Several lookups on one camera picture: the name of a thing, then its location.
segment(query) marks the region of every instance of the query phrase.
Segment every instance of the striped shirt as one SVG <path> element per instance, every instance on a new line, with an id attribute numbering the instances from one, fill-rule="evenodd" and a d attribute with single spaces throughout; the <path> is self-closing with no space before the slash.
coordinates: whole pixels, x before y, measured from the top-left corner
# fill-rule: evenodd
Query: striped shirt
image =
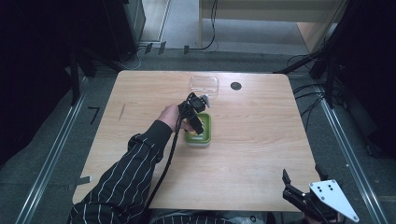
<path id="1" fill-rule="evenodd" d="M 67 223 L 139 223 L 155 164 L 163 158 L 163 149 L 171 134 L 165 123 L 155 120 L 145 133 L 134 135 L 125 155 L 73 206 Z M 232 222 L 212 217 L 176 216 L 158 219 L 156 223 Z"/>

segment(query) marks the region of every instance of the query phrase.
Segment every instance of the person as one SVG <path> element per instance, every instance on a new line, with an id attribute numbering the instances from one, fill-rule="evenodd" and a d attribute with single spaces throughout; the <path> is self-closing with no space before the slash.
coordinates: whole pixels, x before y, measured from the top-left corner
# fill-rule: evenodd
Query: person
<path id="1" fill-rule="evenodd" d="M 163 150 L 176 131 L 178 117 L 178 106 L 169 105 L 145 133 L 132 136 L 127 152 L 105 171 L 85 198 L 72 207 L 67 223 L 140 223 L 155 165 L 163 158 Z M 181 129 L 193 131 L 184 120 Z M 216 217 L 212 212 L 154 212 L 150 223 L 233 224 L 233 220 L 238 221 L 225 217 Z M 256 217 L 253 221 L 260 223 Z"/>

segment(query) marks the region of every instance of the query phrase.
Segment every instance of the hand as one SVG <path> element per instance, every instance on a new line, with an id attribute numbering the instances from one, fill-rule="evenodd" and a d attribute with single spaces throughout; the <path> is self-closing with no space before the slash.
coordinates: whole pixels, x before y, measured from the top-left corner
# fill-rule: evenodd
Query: hand
<path id="1" fill-rule="evenodd" d="M 161 112 L 161 115 L 158 117 L 158 120 L 167 124 L 169 126 L 169 128 L 172 129 L 172 132 L 174 133 L 176 130 L 178 116 L 179 116 L 178 106 L 177 105 L 169 105 L 163 110 L 163 112 Z M 181 121 L 180 129 L 187 130 L 188 132 L 193 131 L 193 128 L 190 126 L 190 124 L 188 124 L 184 120 Z"/>

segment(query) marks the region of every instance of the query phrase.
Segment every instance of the handheld camera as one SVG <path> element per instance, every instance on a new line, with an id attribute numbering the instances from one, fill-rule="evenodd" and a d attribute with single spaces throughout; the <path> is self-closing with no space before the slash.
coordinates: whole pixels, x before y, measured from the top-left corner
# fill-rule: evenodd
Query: handheld camera
<path id="1" fill-rule="evenodd" d="M 206 105 L 210 108 L 208 95 L 198 97 L 192 92 L 187 100 L 178 106 L 181 118 L 186 119 L 197 134 L 201 134 L 204 129 L 196 114 L 203 112 Z"/>

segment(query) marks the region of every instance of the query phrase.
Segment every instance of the black hole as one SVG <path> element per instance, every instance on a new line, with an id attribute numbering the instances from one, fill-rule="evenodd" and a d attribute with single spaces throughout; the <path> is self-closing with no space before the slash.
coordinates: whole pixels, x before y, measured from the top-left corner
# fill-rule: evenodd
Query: black hole
<path id="1" fill-rule="evenodd" d="M 233 82 L 231 83 L 231 89 L 235 90 L 235 91 L 239 91 L 241 90 L 242 85 L 239 82 Z"/>

